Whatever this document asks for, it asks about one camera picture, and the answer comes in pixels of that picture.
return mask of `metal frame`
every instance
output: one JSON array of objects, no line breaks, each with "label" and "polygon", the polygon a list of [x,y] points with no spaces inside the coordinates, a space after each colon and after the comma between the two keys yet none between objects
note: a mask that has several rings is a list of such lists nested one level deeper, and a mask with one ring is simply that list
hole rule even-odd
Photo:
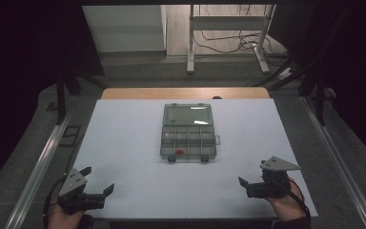
[{"label": "metal frame", "polygon": [[340,152],[338,151],[335,143],[333,142],[331,136],[329,135],[328,131],[326,130],[325,126],[322,126],[319,120],[315,117],[314,105],[304,96],[300,97],[302,104],[304,105],[307,113],[314,124],[316,132],[322,141],[329,158],[335,165],[338,175],[340,176],[341,181],[344,184],[347,192],[350,195],[350,198],[355,205],[362,221],[366,227],[366,198],[364,194],[361,192],[360,188],[358,187],[356,181],[353,179],[352,174],[350,173],[349,169],[347,168],[346,163],[344,162]]},{"label": "metal frame", "polygon": [[40,187],[41,181],[43,180],[44,174],[49,168],[52,157],[59,144],[62,134],[64,134],[68,122],[71,119],[73,107],[75,104],[75,98],[71,99],[70,110],[64,117],[64,120],[60,125],[56,125],[52,130],[49,140],[41,153],[40,158],[31,172],[30,178],[23,189],[20,198],[17,200],[13,211],[5,225],[5,228],[20,228],[25,220],[25,217],[31,207],[31,203]]},{"label": "metal frame", "polygon": [[194,5],[190,5],[189,47],[187,52],[187,73],[194,73],[194,31],[260,31],[254,53],[261,71],[270,73],[262,52],[263,42],[270,26],[275,5],[268,5],[265,16],[196,16]]}]

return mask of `wall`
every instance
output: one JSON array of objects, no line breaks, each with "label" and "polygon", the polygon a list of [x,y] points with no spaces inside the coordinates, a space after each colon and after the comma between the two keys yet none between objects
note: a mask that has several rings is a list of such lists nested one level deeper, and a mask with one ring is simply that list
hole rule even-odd
[{"label": "wall", "polygon": [[166,50],[165,6],[84,6],[98,52]]}]

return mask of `clear plastic case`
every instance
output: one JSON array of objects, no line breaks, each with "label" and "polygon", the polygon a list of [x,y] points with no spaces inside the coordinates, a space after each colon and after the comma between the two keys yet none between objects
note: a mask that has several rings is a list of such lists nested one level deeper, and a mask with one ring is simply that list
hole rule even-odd
[{"label": "clear plastic case", "polygon": [[215,159],[211,105],[166,104],[160,155],[169,162],[180,159],[208,162],[210,159]]}]

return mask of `gray organizer box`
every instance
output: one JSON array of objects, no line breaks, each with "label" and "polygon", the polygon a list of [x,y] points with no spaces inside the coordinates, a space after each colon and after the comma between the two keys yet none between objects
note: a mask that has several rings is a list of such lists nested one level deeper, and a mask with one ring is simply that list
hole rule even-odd
[{"label": "gray organizer box", "polygon": [[210,104],[166,104],[160,155],[169,162],[215,159],[213,113]]}]

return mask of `white tabletop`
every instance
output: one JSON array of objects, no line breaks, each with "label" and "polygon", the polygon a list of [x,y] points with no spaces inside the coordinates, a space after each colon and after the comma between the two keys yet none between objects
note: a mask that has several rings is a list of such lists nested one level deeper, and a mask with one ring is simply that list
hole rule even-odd
[{"label": "white tabletop", "polygon": [[[168,163],[160,156],[167,103],[209,103],[215,160]],[[262,182],[260,161],[277,156],[297,164],[272,99],[98,100],[74,168],[91,166],[85,192],[114,183],[98,219],[272,219],[264,199],[248,198],[238,177]],[[300,171],[288,172],[317,216]]]}]

